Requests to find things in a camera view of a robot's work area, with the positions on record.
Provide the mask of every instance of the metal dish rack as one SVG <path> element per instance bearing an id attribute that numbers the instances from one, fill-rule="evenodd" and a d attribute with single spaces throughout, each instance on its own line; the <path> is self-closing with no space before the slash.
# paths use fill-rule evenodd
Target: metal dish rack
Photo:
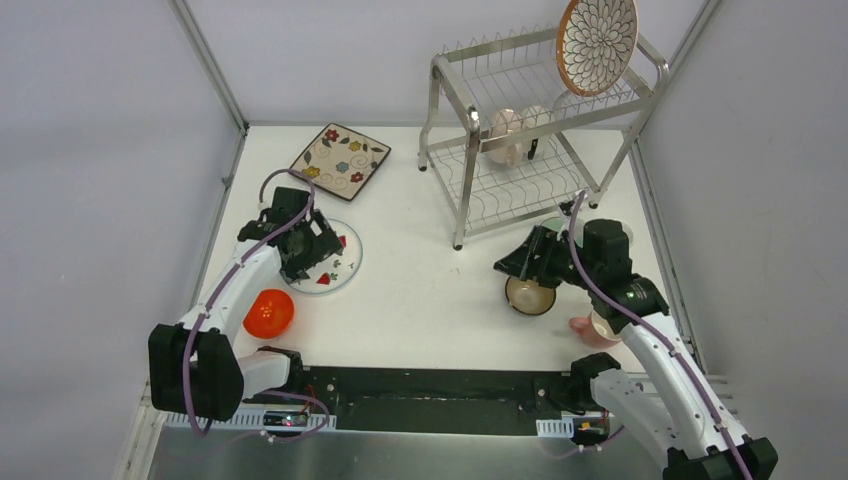
<path id="1" fill-rule="evenodd" d="M 639 35 L 638 51 L 656 68 L 653 86 L 628 68 L 612 88 L 600 95 L 572 94 L 557 70 L 557 31 L 556 27 L 536 27 L 533 31 L 522 29 L 519 34 L 510 32 L 505 38 L 498 35 L 493 41 L 484 37 L 482 43 L 458 45 L 433 58 L 418 168 L 425 171 L 429 162 L 448 198 L 456 216 L 453 243 L 457 250 L 462 248 L 466 236 L 554 211 L 559 202 L 584 188 L 592 192 L 589 205 L 597 207 L 665 89 L 668 64 Z M 453 107 L 466 134 L 429 144 L 441 95 Z M 493 129 L 505 130 L 497 128 L 504 126 L 496 123 L 498 111 L 510 108 L 521 112 L 537 105 L 548 109 L 553 121 L 515 133 L 492 135 Z M 598 183 L 562 132 L 634 112 L 639 113 Z M 478 162 L 478 153 L 535 138 L 549 138 L 548 148 L 540 157 L 525 160 L 518 167 Z"/>

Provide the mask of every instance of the white cup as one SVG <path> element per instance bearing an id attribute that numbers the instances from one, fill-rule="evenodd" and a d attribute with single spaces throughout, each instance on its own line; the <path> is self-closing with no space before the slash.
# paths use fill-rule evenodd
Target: white cup
<path id="1" fill-rule="evenodd" d="M 521 128 L 521 117 L 512 109 L 505 108 L 495 115 L 492 125 L 492 138 L 520 132 Z M 488 155 L 493 162 L 517 167 L 524 161 L 524 145 L 521 143 L 507 145 L 490 151 Z"/>

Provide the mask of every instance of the white tabletop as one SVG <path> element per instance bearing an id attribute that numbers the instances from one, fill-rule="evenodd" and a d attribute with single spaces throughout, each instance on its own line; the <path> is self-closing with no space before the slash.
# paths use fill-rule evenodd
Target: white tabletop
<path id="1" fill-rule="evenodd" d="M 357 127 L 392 147 L 384 164 L 356 199 L 345 202 L 318 191 L 316 207 L 351 225 L 362 238 L 365 257 L 358 275 L 327 296 L 306 296 L 275 279 L 268 288 L 287 291 L 297 314 L 289 330 L 261 342 L 243 330 L 236 354 L 261 345 L 299 351 L 307 365 L 443 368 L 475 370 L 568 370 L 573 360 L 595 350 L 568 328 L 568 319 L 590 310 L 586 293 L 564 285 L 546 314 L 527 317 L 507 306 L 506 277 L 496 260 L 518 247 L 534 222 L 519 223 L 466 239 L 452 248 L 453 217 L 428 170 L 417 168 L 418 128 Z M 203 291 L 213 285 L 236 244 L 239 229 L 259 213 L 258 189 L 273 170 L 289 167 L 321 127 L 251 127 L 211 254 Z M 430 141 L 462 135 L 434 129 Z M 566 135 L 596 178 L 621 144 L 613 130 L 575 130 Z M 268 187 L 303 182 L 279 176 Z M 648 226 L 628 162 L 622 166 L 598 210 L 586 219 L 626 222 L 635 234 L 634 271 L 663 289 Z M 624 345 L 608 350 L 631 372 L 643 368 Z"/>

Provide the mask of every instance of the orange bowl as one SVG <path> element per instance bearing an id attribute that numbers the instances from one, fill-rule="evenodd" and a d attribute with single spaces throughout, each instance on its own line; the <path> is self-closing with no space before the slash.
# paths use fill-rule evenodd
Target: orange bowl
<path id="1" fill-rule="evenodd" d="M 256 338 L 279 337 L 294 319 L 294 302 L 282 290 L 263 290 L 256 297 L 247 317 L 244 329 Z"/>

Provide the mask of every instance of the square plate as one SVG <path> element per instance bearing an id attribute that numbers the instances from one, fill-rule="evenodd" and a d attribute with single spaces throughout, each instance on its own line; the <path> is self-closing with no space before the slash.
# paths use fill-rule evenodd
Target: square plate
<path id="1" fill-rule="evenodd" d="M 316 187 L 351 201 L 391 151 L 371 137 L 331 123 L 309 143 L 291 168 L 312 178 Z"/>

